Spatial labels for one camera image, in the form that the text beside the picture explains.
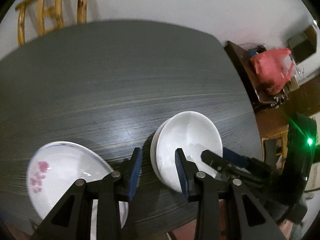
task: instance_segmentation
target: gray table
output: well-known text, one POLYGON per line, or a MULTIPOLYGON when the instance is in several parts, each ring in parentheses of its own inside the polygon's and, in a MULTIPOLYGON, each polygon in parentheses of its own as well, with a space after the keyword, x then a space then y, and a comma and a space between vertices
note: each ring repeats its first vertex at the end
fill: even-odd
POLYGON ((149 157, 153 133, 169 117, 198 111, 224 147, 262 158, 253 110, 213 36, 146 21, 77 25, 40 37, 0 62, 1 217, 32 233, 41 220, 26 189, 28 162, 58 140, 92 149, 113 168, 143 147, 126 239, 175 229, 197 205, 164 186, 149 157))

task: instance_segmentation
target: red plastic bag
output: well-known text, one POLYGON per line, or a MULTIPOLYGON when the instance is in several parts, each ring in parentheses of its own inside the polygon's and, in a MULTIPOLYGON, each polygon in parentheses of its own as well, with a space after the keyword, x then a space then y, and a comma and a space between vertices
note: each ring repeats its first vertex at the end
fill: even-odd
POLYGON ((271 95, 279 93, 291 79, 294 63, 289 54, 291 51, 287 48, 271 49, 250 59, 260 83, 271 95))

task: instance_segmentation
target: person's hand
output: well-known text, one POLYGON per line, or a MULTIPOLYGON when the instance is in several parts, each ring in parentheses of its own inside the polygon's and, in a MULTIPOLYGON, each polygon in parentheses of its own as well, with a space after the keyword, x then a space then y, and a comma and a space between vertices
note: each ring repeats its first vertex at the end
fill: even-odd
POLYGON ((291 236, 292 226, 293 223, 287 219, 278 225, 287 240, 289 240, 291 236))

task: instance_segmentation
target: ceramic dish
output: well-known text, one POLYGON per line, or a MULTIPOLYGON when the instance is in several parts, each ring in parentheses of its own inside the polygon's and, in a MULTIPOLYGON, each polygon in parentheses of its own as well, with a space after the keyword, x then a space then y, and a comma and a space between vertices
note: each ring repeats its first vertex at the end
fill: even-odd
MULTIPOLYGON (((44 219, 77 179, 87 182, 102 179, 113 169, 99 155, 72 142, 52 142, 42 146, 32 157, 27 171, 31 202, 44 219)), ((93 201, 91 240, 96 239, 98 200, 93 201)), ((128 203, 119 202, 121 227, 128 216, 128 203)))
POLYGON ((160 176, 160 173, 158 171, 158 167, 157 167, 157 160, 156 160, 156 148, 157 148, 157 143, 158 143, 158 138, 159 135, 162 131, 162 128, 165 126, 165 124, 169 121, 166 120, 164 123, 162 123, 160 125, 160 127, 158 128, 158 130, 155 132, 155 135, 152 138, 152 142, 151 142, 151 146, 150 146, 150 160, 151 160, 151 165, 153 168, 153 171, 155 172, 156 176, 158 177, 158 179, 163 183, 163 180, 160 176))
POLYGON ((202 162, 201 153, 211 150, 222 157, 220 134, 209 118, 203 114, 187 111, 170 118, 162 128, 156 145, 156 164, 162 182, 181 192, 174 154, 182 148, 186 159, 193 161, 200 171, 213 178, 217 172, 202 162))

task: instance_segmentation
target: pink floral pattern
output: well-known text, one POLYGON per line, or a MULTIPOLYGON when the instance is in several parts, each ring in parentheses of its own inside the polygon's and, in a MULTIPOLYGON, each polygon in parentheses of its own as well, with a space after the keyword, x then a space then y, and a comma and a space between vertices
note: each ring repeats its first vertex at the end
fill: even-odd
POLYGON ((30 178, 30 184, 33 188, 34 193, 38 193, 42 191, 42 180, 45 179, 45 175, 42 173, 46 173, 49 164, 47 162, 38 162, 38 168, 32 171, 32 177, 30 178))

